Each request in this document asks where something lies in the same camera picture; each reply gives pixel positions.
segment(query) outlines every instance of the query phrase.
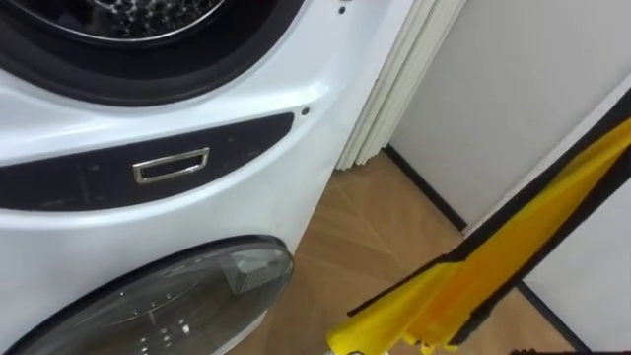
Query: white wall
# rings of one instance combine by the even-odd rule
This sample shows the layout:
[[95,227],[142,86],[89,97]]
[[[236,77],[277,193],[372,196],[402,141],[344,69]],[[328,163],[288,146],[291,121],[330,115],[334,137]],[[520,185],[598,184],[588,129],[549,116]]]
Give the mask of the white wall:
[[526,283],[593,351],[631,349],[631,180]]
[[480,219],[631,71],[631,1],[469,0],[391,140]]

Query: white pleated curtain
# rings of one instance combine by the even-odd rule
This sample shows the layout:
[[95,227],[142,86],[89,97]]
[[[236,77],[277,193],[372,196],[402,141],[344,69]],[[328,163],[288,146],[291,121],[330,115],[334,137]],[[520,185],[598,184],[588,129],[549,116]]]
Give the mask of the white pleated curtain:
[[337,162],[338,170],[366,164],[387,145],[464,1],[414,1]]

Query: black control panel strip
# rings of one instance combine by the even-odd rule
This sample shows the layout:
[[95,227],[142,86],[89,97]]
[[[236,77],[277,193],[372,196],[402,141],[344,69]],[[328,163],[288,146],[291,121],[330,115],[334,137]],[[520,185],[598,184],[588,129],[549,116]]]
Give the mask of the black control panel strip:
[[0,168],[0,208],[91,211],[170,197],[223,177],[280,141],[294,115]]

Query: dryer door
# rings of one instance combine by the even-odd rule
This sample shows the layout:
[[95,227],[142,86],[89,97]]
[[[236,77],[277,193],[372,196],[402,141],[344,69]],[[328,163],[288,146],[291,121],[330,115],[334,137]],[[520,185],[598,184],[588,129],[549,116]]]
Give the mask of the dryer door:
[[263,314],[292,270],[292,256],[274,238],[189,249],[75,302],[7,355],[213,354]]
[[243,74],[305,0],[2,0],[0,69],[71,98],[173,103]]

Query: yellow object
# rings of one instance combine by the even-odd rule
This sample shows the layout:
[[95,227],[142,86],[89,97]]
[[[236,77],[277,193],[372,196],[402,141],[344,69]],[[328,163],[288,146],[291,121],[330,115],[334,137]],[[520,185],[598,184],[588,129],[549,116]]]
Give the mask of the yellow object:
[[577,154],[464,259],[444,261],[450,255],[443,255],[333,329],[327,335],[331,350],[381,355],[399,339],[419,345],[422,354],[453,350],[474,311],[545,245],[630,145],[627,118]]

